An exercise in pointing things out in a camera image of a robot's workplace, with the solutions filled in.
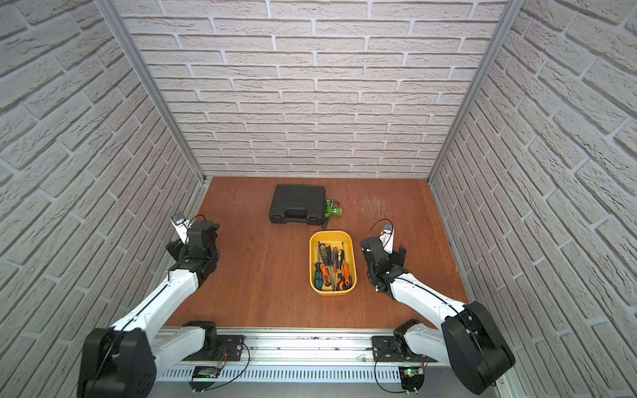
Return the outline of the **orange screwdriver long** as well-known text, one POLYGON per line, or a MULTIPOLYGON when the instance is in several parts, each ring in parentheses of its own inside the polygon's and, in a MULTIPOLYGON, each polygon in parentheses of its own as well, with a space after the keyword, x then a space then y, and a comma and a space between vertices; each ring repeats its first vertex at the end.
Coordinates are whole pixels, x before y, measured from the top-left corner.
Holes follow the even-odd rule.
POLYGON ((352 287, 353 282, 352 282, 352 276, 351 276, 349 265, 346 262, 345 251, 344 251, 344 264, 343 264, 343 278, 344 278, 343 290, 349 290, 352 287))

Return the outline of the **orange black screwdriver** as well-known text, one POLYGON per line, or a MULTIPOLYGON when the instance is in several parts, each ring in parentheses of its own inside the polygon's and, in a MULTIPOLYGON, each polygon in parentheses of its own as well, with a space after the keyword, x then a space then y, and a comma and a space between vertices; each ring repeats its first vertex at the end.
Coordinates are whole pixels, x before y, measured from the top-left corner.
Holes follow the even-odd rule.
POLYGON ((336 291, 342 291, 344 289, 344 278, 343 272, 341 270, 337 270, 334 276, 334 289, 336 291))
POLYGON ((332 286, 332 277, 329 273, 329 268, 325 263, 321 263, 319 265, 321 278, 323 280, 323 287, 331 287, 332 286))

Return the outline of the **blue clear handle screwdriver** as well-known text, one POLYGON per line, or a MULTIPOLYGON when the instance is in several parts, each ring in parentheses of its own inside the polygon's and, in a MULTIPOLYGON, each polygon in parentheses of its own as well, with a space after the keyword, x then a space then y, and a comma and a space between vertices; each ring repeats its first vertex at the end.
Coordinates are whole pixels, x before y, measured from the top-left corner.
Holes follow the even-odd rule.
POLYGON ((332 248, 332 270, 333 270, 333 280, 337 279, 337 273, 338 273, 338 265, 339 265, 339 248, 338 247, 333 247, 332 248))

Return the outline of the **black yellow dotted screwdriver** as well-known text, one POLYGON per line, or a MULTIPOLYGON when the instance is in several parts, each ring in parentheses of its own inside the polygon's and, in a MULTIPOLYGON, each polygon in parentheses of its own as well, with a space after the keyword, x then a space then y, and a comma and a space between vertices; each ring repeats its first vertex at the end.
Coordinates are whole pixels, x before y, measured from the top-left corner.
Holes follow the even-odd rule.
POLYGON ((318 253, 319 253, 319 256, 320 256, 320 259, 321 259, 322 263, 325 263, 325 265, 327 265, 328 264, 328 255, 327 255, 325 243, 320 242, 318 244, 318 253))

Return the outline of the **green black screwdriver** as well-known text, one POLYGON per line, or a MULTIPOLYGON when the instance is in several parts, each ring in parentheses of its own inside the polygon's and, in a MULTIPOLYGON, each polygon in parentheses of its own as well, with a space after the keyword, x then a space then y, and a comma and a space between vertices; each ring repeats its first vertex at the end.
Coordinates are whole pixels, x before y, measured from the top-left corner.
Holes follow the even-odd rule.
POLYGON ((316 248, 316 254, 317 254, 317 261, 314 265, 315 271, 314 271, 313 285, 316 288, 316 290, 321 291, 323 289, 323 274, 321 271, 322 258, 318 248, 316 248))

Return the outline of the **black yellow slim screwdriver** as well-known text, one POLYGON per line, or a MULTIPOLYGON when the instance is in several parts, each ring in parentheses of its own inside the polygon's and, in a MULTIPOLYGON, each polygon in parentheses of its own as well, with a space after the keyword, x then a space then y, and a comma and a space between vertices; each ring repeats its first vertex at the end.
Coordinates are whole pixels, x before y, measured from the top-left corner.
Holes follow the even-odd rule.
POLYGON ((338 250, 338 254, 335 255, 335 259, 336 259, 336 265, 335 265, 336 277, 337 277, 337 281, 340 282, 340 280, 343 278, 344 251, 338 250))

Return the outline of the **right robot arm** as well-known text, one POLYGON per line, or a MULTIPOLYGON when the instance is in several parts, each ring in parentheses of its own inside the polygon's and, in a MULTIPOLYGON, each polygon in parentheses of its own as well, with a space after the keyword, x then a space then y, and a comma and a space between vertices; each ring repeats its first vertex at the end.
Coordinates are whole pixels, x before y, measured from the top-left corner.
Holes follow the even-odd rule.
POLYGON ((361 242, 371 284, 436 328, 409 320, 394 329, 386 343, 373 339, 375 358, 431 358, 450 367, 470 392, 482 394, 516 364, 491 312, 481 303, 462 303, 422 283, 403 267, 406 249, 390 252, 391 243, 391 238, 381 237, 368 237, 361 242))

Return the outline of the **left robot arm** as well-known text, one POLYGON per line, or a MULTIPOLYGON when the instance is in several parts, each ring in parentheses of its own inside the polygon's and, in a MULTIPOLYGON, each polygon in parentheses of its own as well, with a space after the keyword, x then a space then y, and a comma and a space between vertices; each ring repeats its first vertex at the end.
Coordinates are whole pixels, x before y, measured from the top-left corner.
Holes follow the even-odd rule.
POLYGON ((219 225, 207 219, 176 226, 181 237, 175 264, 137 307, 109 328, 86 337, 77 383, 79 397, 146 397, 158 376, 185 358, 220 352, 216 325, 191 321, 170 338, 155 338, 166 321, 217 268, 219 225))

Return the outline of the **yellow storage box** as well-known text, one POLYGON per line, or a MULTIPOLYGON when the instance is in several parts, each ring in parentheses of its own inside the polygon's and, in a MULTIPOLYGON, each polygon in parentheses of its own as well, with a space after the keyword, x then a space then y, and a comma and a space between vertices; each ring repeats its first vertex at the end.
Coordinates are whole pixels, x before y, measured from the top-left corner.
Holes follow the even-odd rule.
POLYGON ((316 232, 310 238, 310 287, 313 289, 315 293, 323 296, 340 296, 346 295, 351 292, 358 283, 357 276, 357 267, 355 263, 354 251, 353 251, 353 241, 350 235, 347 232, 343 231, 321 231, 316 232), (331 287, 323 287, 321 291, 316 290, 313 285, 314 281, 314 271, 315 271, 315 263, 317 261, 316 248, 319 248, 319 243, 325 243, 325 245, 331 245, 331 247, 338 247, 340 250, 345 251, 346 262, 349 265, 351 276, 352 276, 352 287, 349 290, 336 291, 334 289, 333 282, 333 270, 332 267, 329 269, 329 273, 332 277, 332 286, 331 287))

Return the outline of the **black plastic tool case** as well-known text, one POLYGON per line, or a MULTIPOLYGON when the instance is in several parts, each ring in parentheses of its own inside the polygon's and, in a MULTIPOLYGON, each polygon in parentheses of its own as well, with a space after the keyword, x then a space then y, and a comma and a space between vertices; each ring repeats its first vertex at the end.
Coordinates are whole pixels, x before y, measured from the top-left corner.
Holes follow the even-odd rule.
POLYGON ((269 218, 273 224, 320 226, 325 220, 325 210, 325 187, 279 184, 275 187, 269 218))

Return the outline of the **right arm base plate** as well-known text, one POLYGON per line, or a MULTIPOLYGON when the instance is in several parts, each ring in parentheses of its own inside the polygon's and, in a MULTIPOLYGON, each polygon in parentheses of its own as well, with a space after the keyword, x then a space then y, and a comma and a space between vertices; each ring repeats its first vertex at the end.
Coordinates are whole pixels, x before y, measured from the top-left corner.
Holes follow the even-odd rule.
POLYGON ((371 342, 374 360, 379 363, 419 363, 422 358, 435 362, 446 353, 439 338, 418 333, 405 340, 389 335, 372 336, 371 342))

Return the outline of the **aluminium front rail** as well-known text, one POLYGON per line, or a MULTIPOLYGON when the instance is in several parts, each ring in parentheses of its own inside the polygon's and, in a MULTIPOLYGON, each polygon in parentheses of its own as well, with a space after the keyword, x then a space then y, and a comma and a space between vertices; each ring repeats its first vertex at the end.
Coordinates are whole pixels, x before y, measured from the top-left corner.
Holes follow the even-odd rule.
POLYGON ((151 343, 157 350, 168 347, 168 359, 160 367, 165 373, 175 366, 216 367, 224 377, 235 376, 244 366, 358 366, 374 360, 371 337, 393 336, 389 329, 310 328, 220 328, 217 336, 244 335, 244 351, 238 363, 186 361, 192 355, 177 340, 191 328, 161 328, 151 343))

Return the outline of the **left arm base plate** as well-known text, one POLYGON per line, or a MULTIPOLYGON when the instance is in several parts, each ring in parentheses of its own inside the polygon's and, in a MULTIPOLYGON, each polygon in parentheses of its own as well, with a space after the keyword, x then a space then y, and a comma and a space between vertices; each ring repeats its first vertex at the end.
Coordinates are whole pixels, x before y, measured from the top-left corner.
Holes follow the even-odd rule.
POLYGON ((244 335, 221 335, 206 338, 203 348, 185 358, 186 361, 238 363, 244 351, 244 335))

